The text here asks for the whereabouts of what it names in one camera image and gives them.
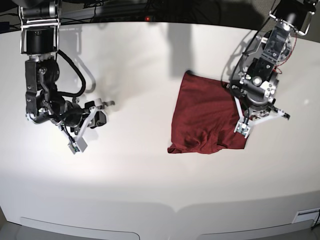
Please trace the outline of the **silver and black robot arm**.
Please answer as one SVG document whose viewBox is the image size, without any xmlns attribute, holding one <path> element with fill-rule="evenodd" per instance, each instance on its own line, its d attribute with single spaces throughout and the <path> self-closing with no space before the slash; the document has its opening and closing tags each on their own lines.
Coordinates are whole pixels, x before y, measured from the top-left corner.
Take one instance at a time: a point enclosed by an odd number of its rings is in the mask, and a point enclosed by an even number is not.
<svg viewBox="0 0 320 240">
<path fill-rule="evenodd" d="M 242 52 L 229 78 L 228 88 L 240 106 L 244 119 L 266 117 L 276 112 L 275 94 L 279 84 L 279 66 L 294 51 L 294 40 L 305 36 L 316 12 L 317 0 L 281 0 L 272 7 L 268 19 L 273 29 L 254 37 Z"/>
</svg>

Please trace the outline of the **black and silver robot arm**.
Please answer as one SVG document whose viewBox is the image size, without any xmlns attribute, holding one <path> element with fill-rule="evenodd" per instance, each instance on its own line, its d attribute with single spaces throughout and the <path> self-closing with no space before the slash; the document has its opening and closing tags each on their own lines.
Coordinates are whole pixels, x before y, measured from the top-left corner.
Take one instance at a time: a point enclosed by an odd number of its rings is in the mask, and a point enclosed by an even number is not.
<svg viewBox="0 0 320 240">
<path fill-rule="evenodd" d="M 107 123 L 104 105 L 91 101 L 80 107 L 76 100 L 86 90 L 86 80 L 74 62 L 59 48 L 61 1 L 16 0 L 20 19 L 20 53 L 25 61 L 26 117 L 35 124 L 47 121 L 70 128 L 97 128 Z M 57 57 L 61 56 L 75 71 L 81 87 L 76 93 L 59 91 L 60 76 Z"/>
</svg>

